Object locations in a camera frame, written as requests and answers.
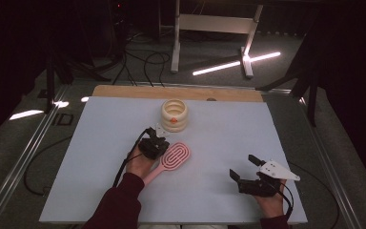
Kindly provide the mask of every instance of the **aluminum rail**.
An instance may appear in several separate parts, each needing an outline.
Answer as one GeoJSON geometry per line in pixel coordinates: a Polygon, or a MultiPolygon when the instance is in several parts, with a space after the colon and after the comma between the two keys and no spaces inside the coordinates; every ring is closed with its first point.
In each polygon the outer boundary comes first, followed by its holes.
{"type": "MultiPolygon", "coordinates": [[[[68,88],[69,85],[62,85],[57,93],[57,96],[55,97],[55,101],[61,101],[65,97],[68,88]]],[[[11,195],[16,189],[17,184],[22,178],[22,175],[25,173],[27,166],[31,162],[31,159],[33,158],[44,135],[46,134],[53,119],[55,118],[58,109],[59,105],[54,105],[52,106],[50,112],[44,116],[33,136],[31,137],[28,145],[23,151],[22,155],[19,157],[19,159],[5,178],[5,181],[0,188],[0,216],[4,211],[8,201],[10,200],[11,195]]]]}
{"type": "MultiPolygon", "coordinates": [[[[310,121],[305,113],[305,107],[306,107],[305,101],[303,99],[301,99],[300,103],[299,103],[299,109],[301,109],[302,112],[305,114],[304,115],[305,120],[308,123],[310,123],[310,121]]],[[[317,147],[317,156],[323,167],[323,171],[325,172],[326,178],[328,179],[328,182],[329,182],[330,186],[332,187],[332,190],[334,192],[335,198],[339,205],[340,211],[347,224],[347,228],[350,228],[350,229],[362,228],[362,226],[359,222],[359,219],[356,215],[356,212],[352,206],[352,203],[347,196],[346,190],[343,187],[341,180],[337,175],[336,169],[335,169],[331,159],[328,156],[328,153],[323,145],[323,142],[322,142],[317,130],[312,125],[309,125],[309,130],[310,130],[310,133],[315,142],[315,146],[317,147]]]]}

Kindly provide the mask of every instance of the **table surface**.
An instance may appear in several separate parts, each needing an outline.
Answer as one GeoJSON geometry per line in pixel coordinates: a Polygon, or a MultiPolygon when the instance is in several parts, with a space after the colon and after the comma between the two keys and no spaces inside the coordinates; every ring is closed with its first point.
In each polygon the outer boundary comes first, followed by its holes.
{"type": "MultiPolygon", "coordinates": [[[[182,141],[192,156],[163,172],[141,193],[143,223],[241,224],[258,222],[260,210],[239,194],[229,169],[256,179],[253,154],[288,168],[275,126],[261,95],[252,90],[98,86],[88,101],[41,215],[43,222],[83,222],[94,212],[137,136],[160,117],[167,98],[185,99],[189,125],[167,136],[182,141]]],[[[289,222],[306,222],[297,206],[289,222]]]]}

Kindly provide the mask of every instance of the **wire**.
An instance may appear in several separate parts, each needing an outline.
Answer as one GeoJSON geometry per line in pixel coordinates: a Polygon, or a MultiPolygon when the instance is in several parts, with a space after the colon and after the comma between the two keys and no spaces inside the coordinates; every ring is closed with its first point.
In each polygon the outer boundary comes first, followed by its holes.
{"type": "MultiPolygon", "coordinates": [[[[201,13],[203,12],[203,10],[204,10],[204,6],[206,5],[206,1],[202,1],[203,2],[203,6],[201,7],[201,10],[200,10],[200,12],[198,13],[198,15],[201,15],[201,13]]],[[[195,13],[195,11],[197,10],[197,8],[200,6],[200,2],[198,2],[197,3],[197,5],[195,5],[195,8],[194,8],[194,10],[192,11],[192,14],[194,14],[195,13]]]]}
{"type": "Polygon", "coordinates": [[[127,67],[127,65],[126,65],[126,70],[127,70],[127,78],[130,80],[130,82],[132,83],[133,86],[134,85],[137,86],[135,80],[132,77],[132,74],[130,73],[129,68],[127,67]]]}
{"type": "Polygon", "coordinates": [[[133,160],[134,158],[139,157],[139,156],[142,156],[142,153],[141,153],[141,154],[139,154],[139,155],[137,155],[137,156],[133,156],[133,157],[132,157],[132,158],[130,158],[127,162],[130,162],[131,160],[133,160]]]}
{"type": "Polygon", "coordinates": [[[55,146],[55,145],[57,145],[57,144],[59,144],[59,143],[62,143],[62,142],[64,142],[64,141],[66,141],[66,140],[69,140],[69,139],[71,139],[72,138],[72,135],[71,136],[67,136],[67,137],[65,137],[65,138],[63,138],[63,139],[61,139],[61,140],[59,140],[59,141],[56,141],[56,142],[54,142],[54,143],[52,143],[51,145],[49,145],[49,146],[47,146],[47,147],[45,147],[45,148],[43,148],[41,151],[39,151],[38,153],[36,153],[34,156],[33,156],[33,158],[31,159],[31,161],[30,161],[30,163],[28,164],[28,166],[26,167],[26,170],[25,170],[25,173],[23,174],[23,184],[25,185],[25,187],[26,187],[26,189],[29,191],[29,192],[31,192],[32,194],[35,194],[35,195],[37,195],[37,196],[40,196],[40,197],[45,197],[46,196],[46,189],[50,189],[50,187],[44,187],[43,188],[43,193],[40,193],[40,192],[37,192],[37,191],[34,191],[34,190],[32,190],[31,189],[31,187],[29,186],[29,184],[28,184],[28,171],[29,171],[29,168],[30,168],[30,166],[32,165],[32,163],[37,159],[37,157],[38,156],[40,156],[41,154],[43,154],[45,151],[47,151],[49,148],[51,148],[51,147],[53,147],[53,146],[55,146]]]}
{"type": "Polygon", "coordinates": [[[148,75],[148,72],[147,72],[147,65],[148,64],[153,64],[153,65],[162,65],[162,69],[158,75],[158,80],[159,80],[159,83],[162,85],[162,87],[165,87],[165,85],[163,84],[162,82],[162,73],[163,71],[165,70],[165,64],[167,62],[170,61],[171,57],[165,53],[165,52],[156,52],[156,51],[151,51],[151,50],[131,50],[131,49],[127,49],[128,51],[140,51],[140,52],[152,52],[150,55],[148,55],[145,59],[137,56],[137,55],[134,55],[130,52],[127,52],[126,51],[126,54],[138,59],[138,60],[141,60],[144,62],[144,74],[145,74],[145,77],[147,78],[147,80],[150,82],[151,86],[153,86],[153,83],[148,75]],[[155,56],[155,55],[159,55],[161,58],[162,58],[162,61],[159,61],[159,62],[155,62],[155,61],[150,61],[150,59],[155,56]]]}
{"type": "Polygon", "coordinates": [[[335,195],[332,193],[331,189],[325,184],[323,183],[322,180],[320,180],[317,176],[313,175],[311,172],[309,172],[308,170],[302,168],[299,165],[296,165],[294,163],[292,163],[290,160],[287,160],[288,163],[294,165],[295,167],[297,167],[298,169],[302,170],[304,173],[308,174],[309,176],[313,177],[316,181],[318,181],[331,195],[332,199],[335,201],[335,207],[336,207],[336,217],[335,217],[335,222],[332,224],[331,229],[335,228],[338,222],[338,219],[340,217],[340,207],[338,206],[338,202],[336,200],[335,195]]]}
{"type": "Polygon", "coordinates": [[[120,77],[121,73],[124,71],[124,69],[126,68],[126,64],[127,64],[127,56],[126,54],[123,52],[123,66],[121,68],[121,70],[118,72],[117,76],[115,77],[115,79],[112,81],[112,85],[115,84],[115,81],[118,79],[118,77],[120,77]]]}
{"type": "Polygon", "coordinates": [[[132,149],[129,151],[129,153],[127,154],[127,157],[123,160],[123,163],[120,166],[120,169],[117,172],[117,175],[115,176],[114,179],[114,184],[112,185],[113,187],[116,187],[118,185],[118,181],[121,178],[121,174],[123,173],[124,168],[126,167],[127,163],[130,161],[129,157],[132,154],[132,151],[135,149],[136,145],[138,145],[139,141],[141,140],[142,136],[147,132],[147,130],[144,130],[141,135],[139,135],[139,137],[136,139],[135,143],[132,146],[132,149]]]}
{"type": "Polygon", "coordinates": [[[269,185],[271,188],[273,188],[279,195],[281,195],[285,201],[288,203],[288,209],[287,209],[287,213],[285,214],[287,220],[290,218],[290,215],[291,213],[293,212],[293,209],[294,209],[294,198],[293,198],[293,193],[290,191],[290,189],[283,183],[280,183],[281,185],[283,185],[287,190],[288,192],[290,193],[291,195],[291,199],[292,199],[292,202],[290,202],[290,200],[277,188],[275,188],[273,186],[273,184],[271,184],[270,182],[267,182],[266,180],[264,179],[261,179],[260,181],[264,182],[265,184],[269,185]]]}
{"type": "Polygon", "coordinates": [[[167,31],[161,32],[159,36],[166,36],[173,32],[174,32],[174,29],[168,29],[167,31]]]}
{"type": "Polygon", "coordinates": [[[146,34],[144,32],[140,32],[140,33],[134,35],[132,37],[132,39],[131,39],[131,42],[133,42],[133,43],[148,43],[148,42],[151,42],[151,41],[153,41],[153,38],[151,38],[150,36],[146,36],[146,34]],[[136,38],[138,36],[144,36],[147,39],[144,39],[144,40],[135,40],[134,38],[136,38]]]}

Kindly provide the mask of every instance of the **maroon sleeve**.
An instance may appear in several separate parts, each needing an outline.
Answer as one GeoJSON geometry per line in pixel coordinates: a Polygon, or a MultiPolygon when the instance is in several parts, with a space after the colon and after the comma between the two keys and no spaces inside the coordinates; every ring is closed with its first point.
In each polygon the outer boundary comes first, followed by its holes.
{"type": "Polygon", "coordinates": [[[288,229],[286,216],[260,219],[260,224],[263,229],[288,229]]]}
{"type": "Polygon", "coordinates": [[[102,197],[83,229],[136,229],[141,211],[138,195],[144,187],[144,181],[140,177],[130,173],[124,174],[120,184],[109,189],[102,197]]]}

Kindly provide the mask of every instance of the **human arm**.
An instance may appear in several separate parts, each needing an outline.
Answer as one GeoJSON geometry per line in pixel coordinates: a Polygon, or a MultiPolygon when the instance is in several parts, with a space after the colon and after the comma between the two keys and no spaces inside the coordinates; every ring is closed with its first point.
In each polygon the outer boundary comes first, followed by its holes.
{"type": "MultiPolygon", "coordinates": [[[[284,191],[286,180],[281,180],[280,192],[284,191]]],[[[260,219],[263,229],[288,229],[287,218],[283,210],[283,196],[276,193],[270,198],[254,196],[265,218],[260,219]]]]}
{"type": "Polygon", "coordinates": [[[154,160],[143,156],[138,147],[133,150],[130,158],[120,184],[105,193],[84,229],[137,228],[141,211],[138,196],[145,187],[142,179],[149,173],[154,160]]]}

